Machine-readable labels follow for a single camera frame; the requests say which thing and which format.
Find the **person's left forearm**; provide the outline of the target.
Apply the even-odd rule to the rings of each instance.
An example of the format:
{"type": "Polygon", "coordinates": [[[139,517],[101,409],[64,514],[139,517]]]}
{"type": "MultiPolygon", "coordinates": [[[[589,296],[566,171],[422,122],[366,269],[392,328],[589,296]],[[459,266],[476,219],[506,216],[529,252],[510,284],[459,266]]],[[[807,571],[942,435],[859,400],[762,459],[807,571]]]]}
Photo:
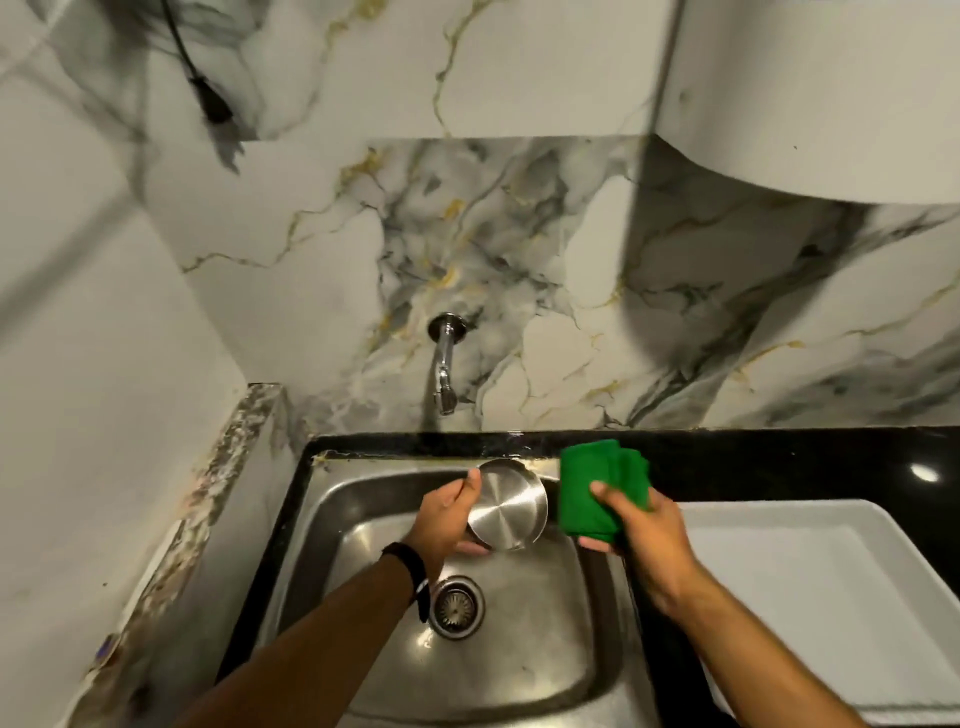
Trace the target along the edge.
{"type": "Polygon", "coordinates": [[[410,609],[381,556],[200,698],[174,728],[335,728],[410,609]]]}

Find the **stainless steel sink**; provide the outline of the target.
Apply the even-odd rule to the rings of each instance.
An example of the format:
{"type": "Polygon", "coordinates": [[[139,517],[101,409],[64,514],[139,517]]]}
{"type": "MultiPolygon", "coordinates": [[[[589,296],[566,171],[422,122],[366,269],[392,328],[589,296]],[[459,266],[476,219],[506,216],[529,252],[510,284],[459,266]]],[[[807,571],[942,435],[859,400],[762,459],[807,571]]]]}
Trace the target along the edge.
{"type": "MultiPolygon", "coordinates": [[[[373,563],[423,495],[482,458],[315,463],[255,650],[373,563]]],[[[550,515],[530,546],[454,555],[401,620],[342,728],[661,728],[629,574],[550,515]]]]}

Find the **person's right hand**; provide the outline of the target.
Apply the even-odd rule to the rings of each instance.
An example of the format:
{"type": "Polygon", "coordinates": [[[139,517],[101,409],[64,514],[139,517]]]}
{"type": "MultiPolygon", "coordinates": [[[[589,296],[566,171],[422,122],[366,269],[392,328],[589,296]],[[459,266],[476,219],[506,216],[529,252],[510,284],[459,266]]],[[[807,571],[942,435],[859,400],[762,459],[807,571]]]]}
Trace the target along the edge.
{"type": "Polygon", "coordinates": [[[647,509],[633,504],[633,522],[622,529],[626,545],[580,536],[578,545],[593,552],[629,556],[639,569],[657,609],[675,618],[703,577],[679,505],[657,490],[647,509]]]}

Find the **chrome wall tap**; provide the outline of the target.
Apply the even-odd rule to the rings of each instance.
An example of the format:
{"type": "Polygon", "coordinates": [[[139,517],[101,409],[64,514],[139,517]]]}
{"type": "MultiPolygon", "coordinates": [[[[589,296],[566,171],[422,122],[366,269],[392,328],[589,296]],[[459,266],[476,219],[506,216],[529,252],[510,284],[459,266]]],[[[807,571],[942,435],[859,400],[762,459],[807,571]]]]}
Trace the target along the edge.
{"type": "Polygon", "coordinates": [[[427,334],[434,343],[428,390],[440,417],[450,416],[458,405],[451,382],[453,349],[463,341],[468,330],[466,321],[452,312],[439,314],[427,326],[427,334]]]}

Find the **round sink drain strainer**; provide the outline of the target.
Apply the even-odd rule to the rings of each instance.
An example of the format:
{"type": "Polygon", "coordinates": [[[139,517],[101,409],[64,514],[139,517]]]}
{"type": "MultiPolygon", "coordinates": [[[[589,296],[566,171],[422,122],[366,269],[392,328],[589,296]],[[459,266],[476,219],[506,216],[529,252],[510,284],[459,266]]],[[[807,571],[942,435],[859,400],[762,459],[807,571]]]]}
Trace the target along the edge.
{"type": "Polygon", "coordinates": [[[464,575],[438,583],[431,597],[428,625],[439,637],[462,641],[472,637],[486,616],[486,600],[479,585],[464,575]]]}

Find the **person's left hand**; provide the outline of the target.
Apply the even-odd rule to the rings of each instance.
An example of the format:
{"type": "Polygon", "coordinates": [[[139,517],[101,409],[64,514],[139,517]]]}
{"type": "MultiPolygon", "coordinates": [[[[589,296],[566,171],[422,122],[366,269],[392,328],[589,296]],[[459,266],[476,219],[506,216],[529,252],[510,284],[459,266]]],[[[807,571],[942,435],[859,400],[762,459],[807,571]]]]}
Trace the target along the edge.
{"type": "Polygon", "coordinates": [[[441,510],[436,500],[436,490],[427,492],[423,497],[414,524],[402,539],[422,558],[431,583],[439,580],[451,554],[461,552],[483,556],[490,553],[486,546],[469,538],[468,517],[457,517],[456,513],[441,510]]]}

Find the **white rectangular tray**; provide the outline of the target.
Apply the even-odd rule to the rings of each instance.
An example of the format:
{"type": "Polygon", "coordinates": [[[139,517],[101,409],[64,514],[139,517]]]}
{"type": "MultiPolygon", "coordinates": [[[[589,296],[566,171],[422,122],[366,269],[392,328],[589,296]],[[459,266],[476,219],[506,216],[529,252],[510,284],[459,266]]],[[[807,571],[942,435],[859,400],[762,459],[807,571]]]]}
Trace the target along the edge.
{"type": "Polygon", "coordinates": [[[680,508],[702,564],[865,722],[960,726],[960,599],[881,507],[680,508]]]}

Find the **small steel bowl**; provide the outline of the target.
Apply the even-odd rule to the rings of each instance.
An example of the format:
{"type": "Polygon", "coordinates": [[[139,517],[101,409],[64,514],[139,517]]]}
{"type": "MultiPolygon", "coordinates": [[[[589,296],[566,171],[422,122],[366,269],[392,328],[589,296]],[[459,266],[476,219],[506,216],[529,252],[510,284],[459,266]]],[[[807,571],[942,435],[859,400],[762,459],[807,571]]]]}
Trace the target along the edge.
{"type": "Polygon", "coordinates": [[[481,493],[471,507],[468,529],[491,552],[525,549],[543,534],[548,496],[541,478],[521,461],[496,458],[478,467],[481,493]]]}

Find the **person's right forearm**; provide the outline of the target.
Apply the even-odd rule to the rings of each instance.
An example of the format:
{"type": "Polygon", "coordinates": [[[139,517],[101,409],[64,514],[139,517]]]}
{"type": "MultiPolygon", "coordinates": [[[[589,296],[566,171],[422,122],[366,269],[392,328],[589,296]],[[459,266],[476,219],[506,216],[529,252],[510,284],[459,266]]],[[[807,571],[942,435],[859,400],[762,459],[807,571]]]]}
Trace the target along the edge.
{"type": "Polygon", "coordinates": [[[751,610],[698,563],[655,588],[743,728],[868,728],[751,610]]]}

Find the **black wristband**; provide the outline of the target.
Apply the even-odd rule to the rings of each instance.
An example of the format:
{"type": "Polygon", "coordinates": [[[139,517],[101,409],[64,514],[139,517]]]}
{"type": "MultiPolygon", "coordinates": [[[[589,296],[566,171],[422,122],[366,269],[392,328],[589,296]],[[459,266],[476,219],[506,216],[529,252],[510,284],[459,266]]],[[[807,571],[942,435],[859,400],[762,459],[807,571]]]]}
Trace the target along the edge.
{"type": "Polygon", "coordinates": [[[403,565],[412,584],[408,605],[414,605],[420,622],[427,624],[430,618],[431,596],[430,580],[423,558],[411,545],[403,541],[387,544],[381,550],[381,555],[390,556],[403,565]]]}

